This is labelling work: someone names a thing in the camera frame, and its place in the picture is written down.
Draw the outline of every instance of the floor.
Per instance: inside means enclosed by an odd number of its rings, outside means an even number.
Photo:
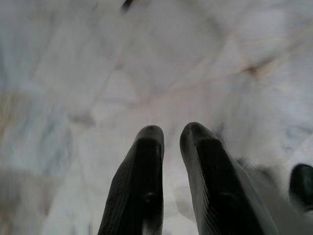
[[[165,137],[165,235],[196,235],[183,127],[284,197],[313,165],[313,1],[1,0],[0,234],[96,234],[145,125]]]

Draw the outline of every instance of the black rubber pad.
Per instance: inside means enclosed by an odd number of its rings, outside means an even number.
[[[290,196],[306,211],[313,210],[313,167],[298,164],[291,172]]]
[[[98,235],[160,235],[163,223],[163,132],[137,135],[113,177]]]
[[[228,154],[199,123],[180,137],[200,235],[263,235]]]

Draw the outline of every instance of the black object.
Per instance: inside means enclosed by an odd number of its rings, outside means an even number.
[[[291,172],[290,196],[298,201],[306,211],[313,210],[313,167],[296,165]]]
[[[131,4],[132,4],[132,2],[133,2],[134,0],[126,0],[124,3],[123,3],[123,5],[122,5],[122,10],[124,11],[124,12],[126,12],[126,11],[128,11],[128,9],[130,8],[130,6],[131,6]]]
[[[192,122],[180,137],[200,235],[264,235],[220,140]]]
[[[98,235],[160,235],[163,223],[164,137],[140,130],[113,177]]]

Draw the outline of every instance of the ribbed rubber surface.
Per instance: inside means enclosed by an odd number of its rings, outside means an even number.
[[[199,234],[263,235],[229,156],[214,134],[190,123],[181,134],[180,149]]]
[[[292,170],[290,195],[300,202],[306,211],[313,210],[313,167],[298,164]]]
[[[137,135],[113,177],[98,235],[160,235],[163,223],[163,132]]]

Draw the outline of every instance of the marble floor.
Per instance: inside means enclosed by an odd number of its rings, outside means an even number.
[[[196,235],[180,150],[313,165],[313,1],[0,1],[0,235],[91,235],[145,125],[164,132],[165,235]]]

